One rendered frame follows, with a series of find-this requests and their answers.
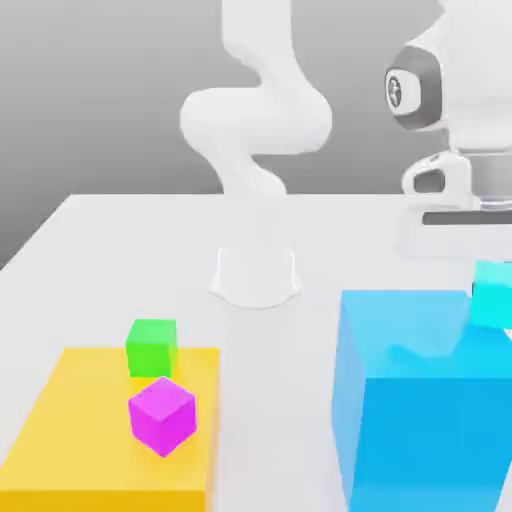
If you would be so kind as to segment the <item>large blue box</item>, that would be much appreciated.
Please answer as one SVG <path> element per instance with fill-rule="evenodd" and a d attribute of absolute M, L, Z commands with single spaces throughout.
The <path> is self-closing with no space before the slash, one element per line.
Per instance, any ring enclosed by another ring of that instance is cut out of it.
<path fill-rule="evenodd" d="M 512 463 L 512 339 L 448 290 L 346 290 L 332 427 L 348 512 L 495 512 Z"/>

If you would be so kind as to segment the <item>small magenta cube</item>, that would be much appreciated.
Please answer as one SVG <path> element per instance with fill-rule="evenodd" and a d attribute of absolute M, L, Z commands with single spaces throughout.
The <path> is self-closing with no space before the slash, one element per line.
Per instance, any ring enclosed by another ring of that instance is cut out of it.
<path fill-rule="evenodd" d="M 160 457 L 168 456 L 197 430 L 196 397 L 160 377 L 128 400 L 133 436 Z"/>

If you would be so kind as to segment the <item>large yellow box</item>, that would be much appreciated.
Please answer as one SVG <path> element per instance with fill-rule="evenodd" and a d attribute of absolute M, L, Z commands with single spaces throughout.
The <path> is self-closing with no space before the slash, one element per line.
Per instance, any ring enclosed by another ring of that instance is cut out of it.
<path fill-rule="evenodd" d="M 171 379 L 196 397 L 197 430 L 160 457 L 131 430 L 123 350 L 68 348 L 0 466 L 0 512 L 212 512 L 219 352 L 178 352 Z"/>

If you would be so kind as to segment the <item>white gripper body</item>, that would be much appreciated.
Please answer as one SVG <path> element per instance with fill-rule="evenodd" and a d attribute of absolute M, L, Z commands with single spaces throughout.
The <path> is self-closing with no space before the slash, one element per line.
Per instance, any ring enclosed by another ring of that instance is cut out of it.
<path fill-rule="evenodd" d="M 512 210 L 409 206 L 397 222 L 397 248 L 409 258 L 512 261 Z"/>

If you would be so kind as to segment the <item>small cyan cube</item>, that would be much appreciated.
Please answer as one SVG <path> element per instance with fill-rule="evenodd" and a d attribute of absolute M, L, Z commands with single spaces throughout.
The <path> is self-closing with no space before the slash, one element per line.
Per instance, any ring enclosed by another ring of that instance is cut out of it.
<path fill-rule="evenodd" d="M 476 262 L 469 320 L 481 327 L 512 330 L 512 262 Z"/>

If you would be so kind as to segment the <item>small green cube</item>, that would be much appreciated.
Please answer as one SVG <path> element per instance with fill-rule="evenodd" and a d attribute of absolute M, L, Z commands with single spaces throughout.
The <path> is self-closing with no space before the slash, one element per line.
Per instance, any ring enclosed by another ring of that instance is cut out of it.
<path fill-rule="evenodd" d="M 168 377 L 174 374 L 177 329 L 174 319 L 136 319 L 125 340 L 131 377 Z"/>

